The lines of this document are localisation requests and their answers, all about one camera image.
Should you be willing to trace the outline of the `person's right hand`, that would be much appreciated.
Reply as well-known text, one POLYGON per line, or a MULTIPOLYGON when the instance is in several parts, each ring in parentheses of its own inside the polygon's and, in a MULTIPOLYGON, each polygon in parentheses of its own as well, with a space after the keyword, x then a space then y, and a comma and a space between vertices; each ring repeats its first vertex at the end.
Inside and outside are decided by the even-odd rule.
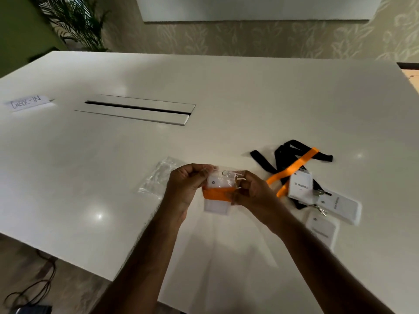
POLYGON ((227 196, 232 205, 244 206, 271 232, 281 236, 290 212, 266 181, 256 176, 256 181, 251 186, 239 186, 227 196))

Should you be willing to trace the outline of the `person's left hand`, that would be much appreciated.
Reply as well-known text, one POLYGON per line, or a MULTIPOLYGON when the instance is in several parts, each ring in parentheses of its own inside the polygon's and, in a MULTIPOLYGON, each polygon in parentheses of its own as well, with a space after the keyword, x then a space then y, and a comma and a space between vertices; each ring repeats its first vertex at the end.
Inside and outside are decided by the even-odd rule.
POLYGON ((173 170, 160 205, 165 215, 182 223, 196 191, 206 184, 208 176, 193 175, 193 163, 173 170))

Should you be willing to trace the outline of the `clear badge holder white card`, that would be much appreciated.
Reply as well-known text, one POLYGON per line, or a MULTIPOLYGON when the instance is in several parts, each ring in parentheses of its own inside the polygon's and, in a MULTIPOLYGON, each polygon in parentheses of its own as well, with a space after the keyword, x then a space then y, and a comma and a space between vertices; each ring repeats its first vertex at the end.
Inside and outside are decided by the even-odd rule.
POLYGON ((233 170, 234 168, 220 167, 218 170, 212 172, 202 187, 202 194, 204 198, 204 211, 227 215, 231 206, 231 200, 227 194, 233 193, 237 188, 223 187, 222 171, 233 170))

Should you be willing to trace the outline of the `person's right forearm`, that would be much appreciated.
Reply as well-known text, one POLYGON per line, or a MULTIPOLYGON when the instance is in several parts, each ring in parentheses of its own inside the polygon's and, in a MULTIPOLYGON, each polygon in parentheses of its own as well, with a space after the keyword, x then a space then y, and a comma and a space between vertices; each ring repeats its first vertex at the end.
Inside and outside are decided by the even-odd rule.
POLYGON ((395 314, 295 216, 286 212, 270 229, 285 244, 324 314, 395 314))

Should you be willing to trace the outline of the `person's left forearm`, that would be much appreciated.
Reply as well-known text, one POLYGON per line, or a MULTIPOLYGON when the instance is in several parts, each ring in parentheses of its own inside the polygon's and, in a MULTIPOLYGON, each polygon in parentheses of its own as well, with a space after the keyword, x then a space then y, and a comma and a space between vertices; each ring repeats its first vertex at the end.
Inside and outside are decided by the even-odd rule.
POLYGON ((187 209, 161 204, 90 314, 153 314, 187 209))

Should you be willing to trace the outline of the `pile of clear plastic sleeves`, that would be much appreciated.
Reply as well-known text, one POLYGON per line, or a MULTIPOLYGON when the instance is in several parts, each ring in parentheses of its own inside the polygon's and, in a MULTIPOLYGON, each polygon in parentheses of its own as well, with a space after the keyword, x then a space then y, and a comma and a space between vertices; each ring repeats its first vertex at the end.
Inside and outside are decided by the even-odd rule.
POLYGON ((185 162, 173 157, 162 159, 151 173, 141 181, 137 192, 153 195, 161 200, 165 194, 171 172, 185 164, 185 162))

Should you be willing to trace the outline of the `white name badge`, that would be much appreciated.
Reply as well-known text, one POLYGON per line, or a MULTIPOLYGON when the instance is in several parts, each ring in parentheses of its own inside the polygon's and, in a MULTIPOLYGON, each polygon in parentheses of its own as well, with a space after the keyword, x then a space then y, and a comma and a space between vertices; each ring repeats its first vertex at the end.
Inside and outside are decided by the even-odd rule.
POLYGON ((306 169, 298 169, 289 179, 288 197, 307 206, 315 203, 313 178, 306 169))
POLYGON ((329 250, 334 251, 340 230, 340 221, 333 216, 324 216, 319 211, 312 210, 307 217, 306 227, 322 242, 329 250))
POLYGON ((362 204, 357 200, 352 200, 331 190, 325 190, 330 192, 332 196, 323 195, 316 197, 316 205, 353 226, 359 226, 362 204))

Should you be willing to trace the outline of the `handwritten white paper sign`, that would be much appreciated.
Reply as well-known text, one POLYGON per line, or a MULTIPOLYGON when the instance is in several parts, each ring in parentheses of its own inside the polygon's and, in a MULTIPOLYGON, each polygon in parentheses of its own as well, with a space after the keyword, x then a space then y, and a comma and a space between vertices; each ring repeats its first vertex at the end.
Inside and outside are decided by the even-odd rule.
POLYGON ((37 107, 40 105, 51 103, 54 99, 51 99, 45 95, 30 95, 27 97, 3 102, 2 105, 4 105, 8 110, 11 112, 17 112, 22 111, 25 109, 37 107))

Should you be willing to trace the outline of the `wooden furniture edge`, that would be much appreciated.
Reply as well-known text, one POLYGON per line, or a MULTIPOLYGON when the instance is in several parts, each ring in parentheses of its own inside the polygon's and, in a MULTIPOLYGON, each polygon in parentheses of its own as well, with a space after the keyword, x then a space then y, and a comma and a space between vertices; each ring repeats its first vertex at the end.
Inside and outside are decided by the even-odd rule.
POLYGON ((419 94, 419 63, 397 62, 397 65, 419 94))

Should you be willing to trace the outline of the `green palm plant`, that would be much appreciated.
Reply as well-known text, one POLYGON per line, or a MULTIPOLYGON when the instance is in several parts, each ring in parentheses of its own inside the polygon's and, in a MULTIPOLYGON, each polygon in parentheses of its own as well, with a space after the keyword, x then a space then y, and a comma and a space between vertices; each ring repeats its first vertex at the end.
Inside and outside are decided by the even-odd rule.
POLYGON ((102 37, 109 10, 97 10, 97 0, 30 0, 63 42, 90 52, 108 52, 102 37))

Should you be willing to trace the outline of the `black device on floor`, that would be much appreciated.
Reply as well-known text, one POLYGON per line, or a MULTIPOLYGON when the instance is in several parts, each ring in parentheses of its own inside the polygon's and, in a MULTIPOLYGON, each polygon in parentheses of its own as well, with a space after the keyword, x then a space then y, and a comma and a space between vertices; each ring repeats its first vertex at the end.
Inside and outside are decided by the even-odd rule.
POLYGON ((50 305, 28 305, 10 310, 8 314, 51 314, 52 309, 50 305))

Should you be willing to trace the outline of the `white wall board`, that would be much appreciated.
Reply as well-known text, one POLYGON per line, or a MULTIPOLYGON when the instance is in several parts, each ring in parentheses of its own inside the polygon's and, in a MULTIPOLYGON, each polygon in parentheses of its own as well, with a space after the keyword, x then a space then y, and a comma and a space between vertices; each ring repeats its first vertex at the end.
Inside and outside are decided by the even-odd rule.
POLYGON ((382 0, 137 0, 145 22, 370 20, 382 0))

